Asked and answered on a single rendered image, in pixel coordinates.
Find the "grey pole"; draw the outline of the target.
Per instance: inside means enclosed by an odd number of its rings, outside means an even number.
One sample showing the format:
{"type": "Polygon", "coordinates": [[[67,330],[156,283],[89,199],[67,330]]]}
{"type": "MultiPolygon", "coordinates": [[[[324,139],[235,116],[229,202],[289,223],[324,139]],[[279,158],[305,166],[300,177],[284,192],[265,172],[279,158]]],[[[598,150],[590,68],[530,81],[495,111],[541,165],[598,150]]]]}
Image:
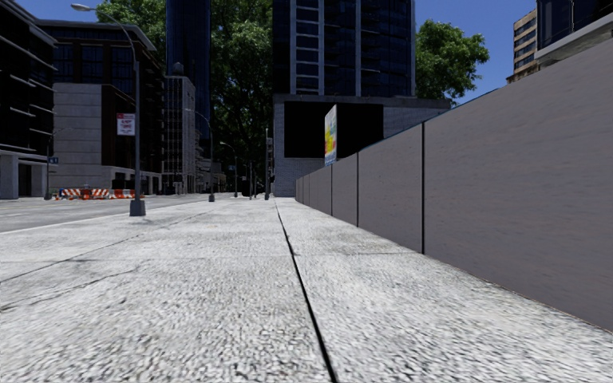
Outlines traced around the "grey pole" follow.
{"type": "Polygon", "coordinates": [[[268,134],[268,128],[266,128],[266,146],[265,146],[265,200],[269,200],[271,193],[271,161],[273,155],[273,143],[274,140],[268,134]]]}

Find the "colourful billboard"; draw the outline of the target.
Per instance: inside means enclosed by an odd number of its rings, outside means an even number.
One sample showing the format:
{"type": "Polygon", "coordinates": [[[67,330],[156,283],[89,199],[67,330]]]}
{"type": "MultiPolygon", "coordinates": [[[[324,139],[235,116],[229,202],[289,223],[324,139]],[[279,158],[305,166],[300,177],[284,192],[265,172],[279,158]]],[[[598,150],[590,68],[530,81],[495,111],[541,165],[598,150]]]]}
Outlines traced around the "colourful billboard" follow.
{"type": "Polygon", "coordinates": [[[337,159],[337,105],[333,105],[330,111],[324,117],[325,130],[325,148],[324,148],[324,164],[331,166],[337,159]]]}

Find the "grey street lamp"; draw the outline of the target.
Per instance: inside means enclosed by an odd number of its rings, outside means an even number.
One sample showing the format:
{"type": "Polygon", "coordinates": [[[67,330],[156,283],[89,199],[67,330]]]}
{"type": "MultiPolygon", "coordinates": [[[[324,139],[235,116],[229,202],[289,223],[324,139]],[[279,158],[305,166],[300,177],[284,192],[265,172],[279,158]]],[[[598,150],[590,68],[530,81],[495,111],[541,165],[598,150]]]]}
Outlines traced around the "grey street lamp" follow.
{"type": "Polygon", "coordinates": [[[234,167],[233,167],[234,169],[234,197],[238,198],[238,172],[237,172],[238,156],[236,155],[236,151],[233,146],[231,146],[230,144],[224,141],[220,141],[220,144],[232,150],[232,153],[234,156],[234,167]]]}
{"type": "Polygon", "coordinates": [[[216,197],[215,197],[215,187],[214,187],[214,172],[213,172],[213,161],[214,161],[214,143],[213,143],[213,131],[212,131],[212,127],[210,125],[210,121],[209,119],[203,115],[202,113],[198,112],[195,109],[184,109],[184,111],[186,112],[191,112],[191,113],[195,113],[197,116],[201,117],[202,119],[204,119],[206,121],[206,124],[208,126],[208,131],[209,131],[209,145],[210,145],[210,160],[209,160],[209,197],[208,197],[208,201],[210,203],[215,202],[216,201],[216,197]]]}
{"type": "Polygon", "coordinates": [[[96,12],[102,14],[105,17],[112,20],[117,24],[124,32],[125,36],[129,40],[129,44],[132,50],[132,62],[134,72],[134,92],[135,92],[135,116],[134,116],[134,137],[135,137],[135,197],[131,200],[129,205],[129,215],[131,217],[146,216],[146,209],[144,201],[141,198],[141,166],[140,166],[140,62],[136,54],[136,47],[133,39],[130,37],[125,25],[116,20],[110,14],[99,10],[98,8],[92,8],[80,3],[71,3],[70,6],[77,11],[81,12],[96,12]]]}

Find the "trees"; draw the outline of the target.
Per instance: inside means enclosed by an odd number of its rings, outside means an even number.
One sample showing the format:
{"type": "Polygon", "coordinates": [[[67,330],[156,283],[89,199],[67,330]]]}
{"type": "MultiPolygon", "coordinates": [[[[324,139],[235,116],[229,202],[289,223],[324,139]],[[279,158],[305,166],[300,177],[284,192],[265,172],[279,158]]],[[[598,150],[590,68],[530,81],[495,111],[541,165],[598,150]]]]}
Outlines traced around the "trees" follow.
{"type": "MultiPolygon", "coordinates": [[[[166,0],[102,0],[97,8],[139,26],[166,62],[166,0]]],[[[272,121],[272,0],[211,0],[210,125],[245,160],[264,154],[272,121]]],[[[201,140],[198,176],[209,176],[209,139],[201,140]]]]}

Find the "grey grid building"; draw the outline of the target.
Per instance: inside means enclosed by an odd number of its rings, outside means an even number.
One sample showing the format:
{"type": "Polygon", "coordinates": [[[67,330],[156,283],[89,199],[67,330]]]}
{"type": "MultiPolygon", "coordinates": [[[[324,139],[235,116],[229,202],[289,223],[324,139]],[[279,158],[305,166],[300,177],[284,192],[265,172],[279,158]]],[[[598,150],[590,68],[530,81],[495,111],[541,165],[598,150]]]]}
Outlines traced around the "grey grid building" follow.
{"type": "Polygon", "coordinates": [[[164,160],[166,195],[193,193],[196,187],[195,87],[176,62],[165,78],[164,160]]]}

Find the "dark blue glass tower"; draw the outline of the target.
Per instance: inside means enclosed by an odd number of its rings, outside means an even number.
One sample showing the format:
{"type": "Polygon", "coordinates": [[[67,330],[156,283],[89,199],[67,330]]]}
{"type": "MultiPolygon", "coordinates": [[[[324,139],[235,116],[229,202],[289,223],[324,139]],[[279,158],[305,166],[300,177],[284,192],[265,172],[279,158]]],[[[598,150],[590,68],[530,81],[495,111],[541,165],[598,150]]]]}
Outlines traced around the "dark blue glass tower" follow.
{"type": "Polygon", "coordinates": [[[204,140],[210,138],[210,43],[211,0],[166,0],[168,71],[179,62],[195,86],[196,111],[202,114],[196,127],[204,140]]]}

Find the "tree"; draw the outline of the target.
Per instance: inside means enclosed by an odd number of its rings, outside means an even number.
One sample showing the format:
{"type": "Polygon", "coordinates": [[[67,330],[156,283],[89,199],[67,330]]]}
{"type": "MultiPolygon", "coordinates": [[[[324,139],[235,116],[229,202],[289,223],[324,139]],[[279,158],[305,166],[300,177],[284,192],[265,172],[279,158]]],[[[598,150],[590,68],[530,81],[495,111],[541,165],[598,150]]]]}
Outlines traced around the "tree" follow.
{"type": "Polygon", "coordinates": [[[477,66],[490,59],[483,34],[465,35],[448,22],[427,19],[416,32],[416,95],[451,105],[477,89],[477,66]]]}

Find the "grey panel fence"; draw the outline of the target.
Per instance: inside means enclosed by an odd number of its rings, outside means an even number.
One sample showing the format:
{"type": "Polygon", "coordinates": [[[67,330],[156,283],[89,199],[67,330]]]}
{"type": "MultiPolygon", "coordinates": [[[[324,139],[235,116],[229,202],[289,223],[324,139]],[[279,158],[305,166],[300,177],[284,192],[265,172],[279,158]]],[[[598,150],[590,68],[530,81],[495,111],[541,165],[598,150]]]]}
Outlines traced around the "grey panel fence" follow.
{"type": "Polygon", "coordinates": [[[613,39],[303,176],[295,198],[613,331],[613,39]]]}

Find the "orange and white barrier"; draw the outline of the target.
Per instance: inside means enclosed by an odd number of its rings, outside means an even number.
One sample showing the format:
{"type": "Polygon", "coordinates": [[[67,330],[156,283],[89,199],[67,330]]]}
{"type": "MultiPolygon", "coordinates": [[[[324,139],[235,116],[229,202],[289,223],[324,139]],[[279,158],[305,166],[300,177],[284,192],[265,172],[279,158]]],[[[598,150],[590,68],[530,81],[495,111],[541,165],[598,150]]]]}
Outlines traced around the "orange and white barrier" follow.
{"type": "Polygon", "coordinates": [[[107,189],[107,188],[61,188],[52,194],[52,199],[134,199],[136,192],[133,189],[107,189]]]}

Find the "pale concrete building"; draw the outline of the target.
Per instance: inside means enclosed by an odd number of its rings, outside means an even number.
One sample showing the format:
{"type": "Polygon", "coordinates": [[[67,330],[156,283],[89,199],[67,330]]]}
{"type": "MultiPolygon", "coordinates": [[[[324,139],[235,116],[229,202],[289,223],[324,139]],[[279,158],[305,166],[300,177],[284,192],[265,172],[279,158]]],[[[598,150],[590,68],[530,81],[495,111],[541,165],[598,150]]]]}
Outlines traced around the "pale concrete building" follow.
{"type": "MultiPolygon", "coordinates": [[[[132,50],[115,23],[41,19],[53,52],[52,188],[132,189],[135,184],[135,92],[132,50]]],[[[164,77],[156,49],[135,25],[125,25],[140,62],[141,191],[161,192],[164,77]]]]}

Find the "tan concrete building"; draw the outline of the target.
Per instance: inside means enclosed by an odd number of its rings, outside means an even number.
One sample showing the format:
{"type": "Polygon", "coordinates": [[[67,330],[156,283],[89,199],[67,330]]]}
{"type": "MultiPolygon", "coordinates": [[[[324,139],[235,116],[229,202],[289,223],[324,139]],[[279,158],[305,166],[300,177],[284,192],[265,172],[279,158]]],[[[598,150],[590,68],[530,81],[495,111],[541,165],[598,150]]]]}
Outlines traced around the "tan concrete building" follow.
{"type": "Polygon", "coordinates": [[[539,70],[537,51],[537,9],[513,23],[513,73],[506,81],[511,84],[539,70]]]}

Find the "dark glass building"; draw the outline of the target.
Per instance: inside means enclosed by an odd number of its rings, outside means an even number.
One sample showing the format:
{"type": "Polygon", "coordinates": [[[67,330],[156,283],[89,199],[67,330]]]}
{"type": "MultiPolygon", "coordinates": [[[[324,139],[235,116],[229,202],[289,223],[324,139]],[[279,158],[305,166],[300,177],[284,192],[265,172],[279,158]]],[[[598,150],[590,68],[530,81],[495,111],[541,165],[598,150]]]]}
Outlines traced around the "dark glass building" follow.
{"type": "Polygon", "coordinates": [[[16,1],[0,0],[0,199],[45,194],[56,44],[16,1]]]}

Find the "sign on a post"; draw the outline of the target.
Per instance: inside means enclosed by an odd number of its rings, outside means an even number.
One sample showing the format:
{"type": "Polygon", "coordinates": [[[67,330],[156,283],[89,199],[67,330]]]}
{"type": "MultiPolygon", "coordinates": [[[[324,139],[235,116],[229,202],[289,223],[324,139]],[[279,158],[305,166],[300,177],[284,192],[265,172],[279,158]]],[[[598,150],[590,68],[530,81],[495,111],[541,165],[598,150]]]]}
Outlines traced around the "sign on a post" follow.
{"type": "Polygon", "coordinates": [[[51,164],[51,146],[54,140],[56,133],[53,132],[50,136],[49,139],[47,140],[47,144],[46,144],[46,169],[45,169],[45,195],[44,195],[44,200],[51,200],[52,199],[52,194],[50,192],[50,187],[49,187],[49,166],[51,164]]]}

